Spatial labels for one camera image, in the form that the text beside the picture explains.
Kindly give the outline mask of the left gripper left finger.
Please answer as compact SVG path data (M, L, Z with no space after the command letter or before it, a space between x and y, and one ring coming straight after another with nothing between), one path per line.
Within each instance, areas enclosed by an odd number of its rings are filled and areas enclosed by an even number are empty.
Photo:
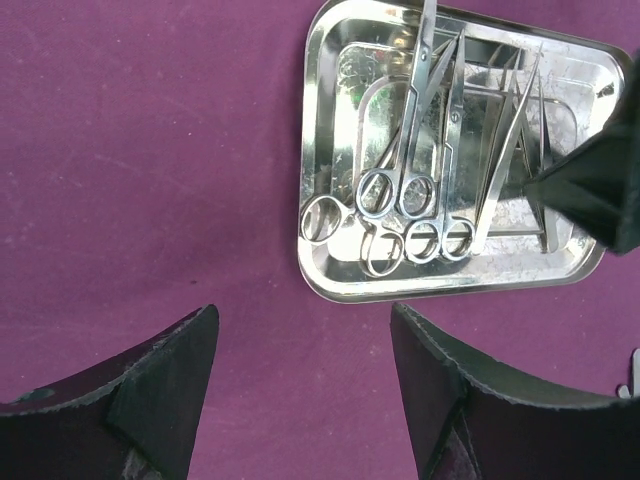
M184 479L219 334L206 305L1 406L4 479Z

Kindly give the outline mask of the steel instrument tray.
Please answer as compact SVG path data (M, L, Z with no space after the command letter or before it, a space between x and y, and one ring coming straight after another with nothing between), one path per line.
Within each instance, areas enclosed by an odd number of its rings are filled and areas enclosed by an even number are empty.
M361 303L415 296L547 286L578 281L603 250L589 234L528 198L523 186L604 126L621 96L630 56L602 42L503 21L437 3L431 67L465 33L463 117L453 214L475 226L489 144L511 73L522 91L541 49L522 130L484 250L458 262L407 258L383 278L362 268L364 226L350 218L314 246L300 232L313 197L353 204L358 181L376 167L398 130L424 1L330 1L306 40L298 262L323 297ZM444 75L417 140L414 169L438 187L450 80Z

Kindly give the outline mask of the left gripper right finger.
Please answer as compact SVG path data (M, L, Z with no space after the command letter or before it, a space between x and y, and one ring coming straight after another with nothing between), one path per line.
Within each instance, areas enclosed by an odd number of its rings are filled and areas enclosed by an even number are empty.
M390 330L419 478L638 478L639 396L525 373L404 304Z

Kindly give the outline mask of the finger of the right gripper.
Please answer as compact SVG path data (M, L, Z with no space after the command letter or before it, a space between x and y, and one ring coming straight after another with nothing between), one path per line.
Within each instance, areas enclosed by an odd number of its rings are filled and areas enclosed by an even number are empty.
M603 129L524 186L616 255L639 247L639 59Z

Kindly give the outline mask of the fine pointed steel tweezers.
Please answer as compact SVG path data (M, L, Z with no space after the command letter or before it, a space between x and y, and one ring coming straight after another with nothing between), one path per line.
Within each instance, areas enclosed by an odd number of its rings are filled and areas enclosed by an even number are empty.
M517 73L515 71L511 73L504 99L500 103L496 127L489 144L485 178L480 189L481 196L477 205L476 233L471 246L473 255L479 255L484 250L522 130L531 90L538 76L541 57L541 49L538 49L531 73L522 91L519 91Z

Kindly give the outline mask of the purple cloth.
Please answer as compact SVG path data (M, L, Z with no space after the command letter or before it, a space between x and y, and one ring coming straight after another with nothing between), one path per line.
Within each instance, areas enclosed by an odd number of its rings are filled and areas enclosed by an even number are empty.
M387 303L296 255L317 1L1 5L1 398L205 305L193 479L413 479Z

